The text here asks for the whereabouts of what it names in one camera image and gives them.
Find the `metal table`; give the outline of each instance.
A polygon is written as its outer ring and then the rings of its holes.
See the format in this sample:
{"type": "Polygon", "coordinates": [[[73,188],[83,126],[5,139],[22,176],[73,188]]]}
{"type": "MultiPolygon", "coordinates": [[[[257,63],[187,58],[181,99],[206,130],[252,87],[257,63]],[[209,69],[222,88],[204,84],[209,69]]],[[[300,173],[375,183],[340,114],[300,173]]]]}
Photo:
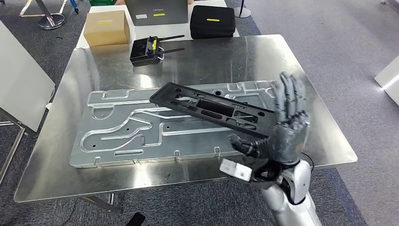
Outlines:
{"type": "Polygon", "coordinates": [[[306,85],[311,131],[306,153],[316,168],[357,161],[357,156],[280,35],[164,42],[159,65],[133,68],[130,45],[76,48],[33,149],[16,202],[66,197],[117,210],[97,194],[140,188],[185,185],[225,179],[217,158],[144,163],[92,169],[69,164],[72,145],[87,97],[94,90],[145,89],[172,81],[182,85],[274,80],[281,71],[300,76],[306,85]]]}

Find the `yellow label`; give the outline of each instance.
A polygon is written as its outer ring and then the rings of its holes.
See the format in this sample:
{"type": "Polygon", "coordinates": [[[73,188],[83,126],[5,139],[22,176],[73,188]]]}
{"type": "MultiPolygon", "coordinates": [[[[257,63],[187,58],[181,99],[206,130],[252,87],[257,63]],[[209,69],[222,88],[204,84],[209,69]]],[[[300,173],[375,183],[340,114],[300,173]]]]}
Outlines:
{"type": "Polygon", "coordinates": [[[112,24],[112,20],[98,21],[97,24],[98,25],[112,24]]]}
{"type": "Polygon", "coordinates": [[[152,50],[155,50],[157,48],[157,40],[154,40],[154,43],[152,43],[152,50]]]}

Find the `stanchion base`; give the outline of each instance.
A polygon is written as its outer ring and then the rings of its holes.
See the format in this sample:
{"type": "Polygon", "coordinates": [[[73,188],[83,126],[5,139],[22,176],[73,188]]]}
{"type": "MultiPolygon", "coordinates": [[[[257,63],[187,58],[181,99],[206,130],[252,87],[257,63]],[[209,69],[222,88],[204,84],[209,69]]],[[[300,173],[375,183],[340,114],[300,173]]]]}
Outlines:
{"type": "Polygon", "coordinates": [[[54,26],[51,26],[50,22],[47,20],[47,17],[43,17],[39,20],[39,27],[44,30],[52,30],[61,27],[65,24],[65,18],[63,15],[59,13],[51,14],[53,17],[54,26]]]}
{"type": "Polygon", "coordinates": [[[249,9],[247,9],[247,8],[244,8],[244,7],[242,8],[241,15],[239,14],[240,10],[241,10],[241,7],[234,8],[234,15],[236,17],[245,18],[245,17],[248,17],[251,15],[251,11],[249,11],[249,9]]]}

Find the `gray carpet floor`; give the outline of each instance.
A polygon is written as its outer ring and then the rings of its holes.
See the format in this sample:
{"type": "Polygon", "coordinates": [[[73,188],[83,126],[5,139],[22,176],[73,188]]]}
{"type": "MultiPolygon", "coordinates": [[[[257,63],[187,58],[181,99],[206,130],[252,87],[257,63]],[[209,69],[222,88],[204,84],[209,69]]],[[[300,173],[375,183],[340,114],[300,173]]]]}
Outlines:
{"type": "MultiPolygon", "coordinates": [[[[226,2],[229,7],[239,5],[226,2]]],[[[78,4],[76,15],[67,3],[63,13],[67,23],[54,31],[40,30],[38,18],[18,17],[22,0],[0,5],[0,20],[56,84],[89,9],[86,1],[78,4]]],[[[396,225],[398,216],[390,207],[397,207],[394,201],[399,197],[399,181],[394,177],[399,128],[394,119],[399,109],[373,81],[399,53],[395,5],[373,0],[246,0],[246,5],[252,17],[236,20],[240,35],[281,33],[285,37],[358,154],[359,163],[339,169],[343,180],[335,169],[316,170],[312,175],[310,192],[323,225],[362,226],[364,219],[369,225],[396,225]]],[[[0,163],[15,135],[16,129],[0,129],[0,163]]],[[[117,194],[116,203],[123,208],[119,214],[81,200],[14,203],[34,142],[24,136],[0,186],[0,224],[62,225],[71,216],[66,225],[125,225],[141,212],[147,217],[145,225],[275,225],[259,191],[233,180],[117,194]]]]}

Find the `robotic hand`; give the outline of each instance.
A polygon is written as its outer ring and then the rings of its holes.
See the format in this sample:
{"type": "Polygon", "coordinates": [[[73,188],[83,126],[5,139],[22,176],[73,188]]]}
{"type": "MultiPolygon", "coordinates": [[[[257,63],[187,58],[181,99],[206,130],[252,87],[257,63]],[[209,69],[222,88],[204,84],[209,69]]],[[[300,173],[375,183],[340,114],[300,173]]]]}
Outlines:
{"type": "Polygon", "coordinates": [[[272,135],[248,142],[230,134],[231,145],[256,160],[258,166],[252,169],[249,182],[261,189],[263,199],[280,226],[320,226],[308,192],[311,169],[299,157],[309,127],[303,83],[282,72],[280,80],[274,81],[272,87],[276,121],[272,135]]]}

